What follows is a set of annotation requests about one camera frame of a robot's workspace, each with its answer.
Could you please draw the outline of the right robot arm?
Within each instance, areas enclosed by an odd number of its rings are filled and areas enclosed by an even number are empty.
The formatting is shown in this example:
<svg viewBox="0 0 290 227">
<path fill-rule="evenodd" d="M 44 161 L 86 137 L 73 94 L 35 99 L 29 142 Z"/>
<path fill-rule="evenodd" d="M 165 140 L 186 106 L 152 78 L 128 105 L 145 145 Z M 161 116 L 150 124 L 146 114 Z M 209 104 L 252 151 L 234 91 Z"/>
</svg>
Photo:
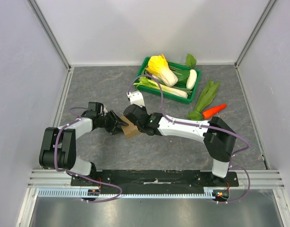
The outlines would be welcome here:
<svg viewBox="0 0 290 227">
<path fill-rule="evenodd" d="M 221 186 L 227 181 L 230 158 L 235 146 L 234 131 L 219 117 L 207 121 L 177 119 L 162 113 L 148 114 L 145 107 L 132 104 L 124 111 L 124 116 L 141 133 L 148 136 L 177 136 L 196 140 L 205 145 L 213 159 L 211 183 Z"/>
</svg>

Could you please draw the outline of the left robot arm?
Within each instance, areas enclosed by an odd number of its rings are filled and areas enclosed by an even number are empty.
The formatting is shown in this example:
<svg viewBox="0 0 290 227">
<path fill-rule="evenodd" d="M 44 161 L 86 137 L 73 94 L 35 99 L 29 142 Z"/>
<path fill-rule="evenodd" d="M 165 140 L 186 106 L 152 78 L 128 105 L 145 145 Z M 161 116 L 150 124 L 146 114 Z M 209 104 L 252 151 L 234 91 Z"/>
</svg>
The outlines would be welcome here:
<svg viewBox="0 0 290 227">
<path fill-rule="evenodd" d="M 89 102 L 88 107 L 82 109 L 83 113 L 73 122 L 45 129 L 39 164 L 44 168 L 81 176 L 83 183 L 92 186 L 98 179 L 95 164 L 77 157 L 76 140 L 98 128 L 104 128 L 111 135 L 118 134 L 128 123 L 113 110 L 106 111 L 99 102 Z"/>
</svg>

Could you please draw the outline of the brown cardboard express box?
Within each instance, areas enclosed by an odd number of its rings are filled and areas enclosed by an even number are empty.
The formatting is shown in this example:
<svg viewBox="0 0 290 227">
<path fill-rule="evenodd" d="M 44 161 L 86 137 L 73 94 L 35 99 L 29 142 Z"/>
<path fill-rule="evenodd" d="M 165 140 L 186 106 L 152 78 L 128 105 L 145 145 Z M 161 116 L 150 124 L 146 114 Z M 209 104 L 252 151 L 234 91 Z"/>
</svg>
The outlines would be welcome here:
<svg viewBox="0 0 290 227">
<path fill-rule="evenodd" d="M 121 126 L 123 133 L 127 139 L 130 139 L 134 136 L 139 135 L 141 132 L 138 130 L 138 128 L 125 116 L 121 116 L 120 119 L 128 124 L 128 126 Z"/>
</svg>

